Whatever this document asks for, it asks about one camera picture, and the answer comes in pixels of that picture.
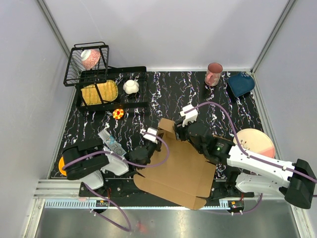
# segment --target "small orange toy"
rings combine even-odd
[[[61,159],[59,160],[59,163],[58,163],[58,169],[62,175],[67,176],[66,171],[62,169],[64,166],[65,166],[64,158],[61,157]]]
[[[116,120],[119,120],[120,118],[123,117],[124,111],[123,109],[116,109],[113,111],[113,118]]]

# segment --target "black wire basket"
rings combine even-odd
[[[145,66],[137,67],[123,67],[114,68],[110,67],[107,72],[107,80],[112,80],[118,87],[118,96],[112,101],[108,102],[101,100],[101,104],[87,105],[81,90],[77,90],[75,95],[76,107],[81,112],[93,112],[93,111],[107,111],[115,109],[128,109],[128,108],[148,108],[149,97],[148,97],[148,77],[147,68]],[[123,90],[123,85],[127,80],[135,80],[139,84],[139,91],[134,94],[126,94]],[[102,96],[96,87],[99,97]]]
[[[84,50],[94,50],[100,52],[99,59],[96,58],[93,67],[87,69],[81,59],[81,54]],[[108,66],[109,46],[104,42],[92,42],[84,44],[76,44],[71,49],[64,85],[74,86],[76,88],[75,102],[81,112],[86,111],[106,111],[115,109],[127,108],[147,108],[149,105],[148,98],[148,80],[147,69],[145,66],[122,67],[115,68]],[[111,101],[107,101],[107,96],[111,95],[105,91],[101,91],[99,87],[102,84],[115,83],[117,97]],[[137,81],[139,91],[134,94],[126,94],[123,90],[123,85],[127,80]],[[89,104],[87,100],[88,94],[94,96],[97,100],[93,104]]]
[[[100,52],[98,63],[87,70],[82,63],[81,54],[84,50],[96,50]],[[64,85],[86,86],[92,83],[106,82],[108,70],[109,46],[104,42],[91,42],[76,44],[71,49],[68,59]]]

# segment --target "blue bowl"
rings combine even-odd
[[[248,92],[251,92],[255,87],[254,79],[247,73],[240,72],[228,79],[228,84],[235,97],[240,97]]]

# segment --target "gray wall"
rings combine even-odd
[[[22,232],[47,175],[71,89],[66,56],[34,0],[0,1],[0,237]]]
[[[112,66],[251,68],[287,0],[46,0],[68,46],[105,41]]]
[[[256,72],[282,159],[317,175],[317,1],[299,0]],[[317,234],[317,198],[309,210]]]

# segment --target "black marbled table surface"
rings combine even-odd
[[[99,138],[98,133],[106,127],[128,152],[143,144],[142,128],[156,128],[161,118],[181,121],[179,112],[188,103],[193,106],[205,101],[219,103],[229,112],[237,131],[245,128],[263,130],[253,94],[240,98],[232,95],[227,82],[229,76],[235,74],[237,72],[224,72],[218,85],[209,87],[204,83],[205,72],[148,72],[148,110],[129,109],[120,120],[115,120],[112,112],[81,113],[73,103],[50,178],[65,178],[58,170],[58,161],[66,145]],[[197,121],[209,126],[214,134],[233,139],[228,119],[220,109],[206,105],[198,111]],[[225,178],[224,170],[225,166],[218,166],[215,178]],[[114,174],[109,172],[106,177],[113,178]]]

